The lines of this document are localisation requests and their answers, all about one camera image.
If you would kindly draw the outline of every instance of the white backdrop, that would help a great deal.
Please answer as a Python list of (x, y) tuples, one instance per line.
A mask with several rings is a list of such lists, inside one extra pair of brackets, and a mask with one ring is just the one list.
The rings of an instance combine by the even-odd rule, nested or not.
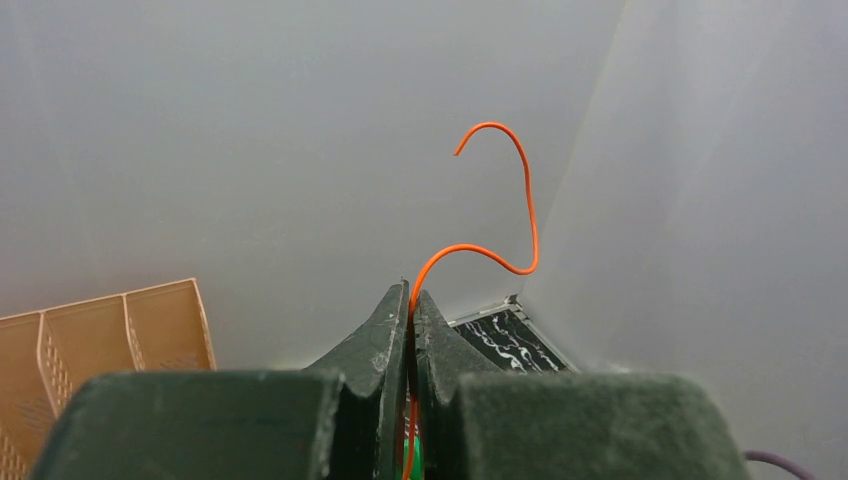
[[(198, 277), (222, 367), (308, 364), (430, 255), (529, 262), (622, 1), (0, 2), (0, 316)], [(461, 254), (446, 314), (523, 280)]]
[(569, 162), (531, 316), (848, 478), (848, 3), (631, 2)]

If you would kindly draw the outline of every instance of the black and white pattern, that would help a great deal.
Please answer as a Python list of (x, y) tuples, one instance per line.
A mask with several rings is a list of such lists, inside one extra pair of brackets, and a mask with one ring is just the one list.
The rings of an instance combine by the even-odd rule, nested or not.
[(568, 370), (512, 310), (462, 323), (454, 330), (504, 370), (522, 373)]

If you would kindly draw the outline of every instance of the green object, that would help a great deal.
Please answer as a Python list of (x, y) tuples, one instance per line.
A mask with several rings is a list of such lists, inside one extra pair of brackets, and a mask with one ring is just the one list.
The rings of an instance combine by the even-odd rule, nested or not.
[[(397, 478), (403, 477), (403, 469), (406, 467), (406, 458), (409, 455), (409, 439), (403, 441), (403, 463), (398, 469)], [(412, 472), (409, 474), (410, 480), (421, 480), (421, 439), (415, 437), (415, 456), (412, 459)]]

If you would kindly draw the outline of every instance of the tan plastic basket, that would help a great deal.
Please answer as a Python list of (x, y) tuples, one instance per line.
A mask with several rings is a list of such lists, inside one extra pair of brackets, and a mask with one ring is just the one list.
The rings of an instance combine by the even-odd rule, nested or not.
[(23, 479), (55, 417), (36, 360), (41, 313), (0, 319), (0, 478)]
[(136, 370), (126, 330), (123, 295), (44, 312), (38, 336), (38, 368), (57, 417), (89, 378)]
[(197, 282), (126, 294), (127, 338), (146, 370), (215, 370), (206, 313)]
[(194, 279), (0, 319), (0, 480), (22, 480), (86, 380), (215, 369)]

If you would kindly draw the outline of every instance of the purple cable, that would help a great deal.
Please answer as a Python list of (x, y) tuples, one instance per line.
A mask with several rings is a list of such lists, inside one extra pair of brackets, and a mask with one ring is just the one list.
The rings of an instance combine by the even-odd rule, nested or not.
[(816, 480), (816, 477), (814, 477), (812, 473), (804, 470), (797, 463), (790, 462), (789, 460), (773, 453), (747, 450), (745, 452), (745, 460), (748, 460), (749, 462), (769, 463), (786, 470), (801, 480)]

